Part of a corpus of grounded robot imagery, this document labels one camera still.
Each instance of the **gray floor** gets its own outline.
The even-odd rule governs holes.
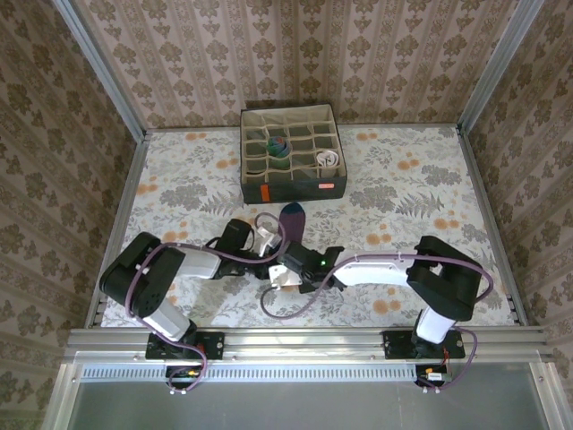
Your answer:
[[[451,390],[398,383],[83,383],[72,429],[548,428],[528,365],[474,365]]]

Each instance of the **ventilation grille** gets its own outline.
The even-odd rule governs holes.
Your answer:
[[[415,381],[414,365],[211,365],[207,382]],[[164,365],[86,365],[83,382],[165,381]]]

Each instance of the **floral tablecloth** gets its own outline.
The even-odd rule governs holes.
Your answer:
[[[468,253],[495,278],[495,289],[475,308],[468,325],[511,325],[505,288],[453,127],[342,127],[348,183],[340,200],[304,202],[304,245],[323,251],[412,248],[435,235]],[[143,169],[127,245],[139,232],[166,241],[204,244],[231,218],[252,222],[260,211],[276,215],[284,204],[245,205],[239,185],[237,129],[155,133]],[[200,326],[268,327],[413,325],[425,307],[410,288],[362,285],[330,290],[303,316],[280,322],[259,308],[268,282],[255,278],[176,278],[168,292]],[[296,288],[270,295],[269,309],[285,314],[310,297]],[[109,299],[102,326],[137,325]]]

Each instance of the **sock organizer box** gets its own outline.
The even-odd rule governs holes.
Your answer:
[[[285,144],[287,155],[270,155],[270,140]],[[336,164],[321,164],[323,159]],[[241,112],[245,203],[337,199],[344,195],[346,179],[346,162],[329,104]]]

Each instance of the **white cloth item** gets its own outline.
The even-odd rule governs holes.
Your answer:
[[[322,150],[316,154],[316,160],[322,168],[333,168],[338,165],[338,154],[333,150]],[[321,177],[333,177],[336,174],[336,169],[323,170],[321,169]]]

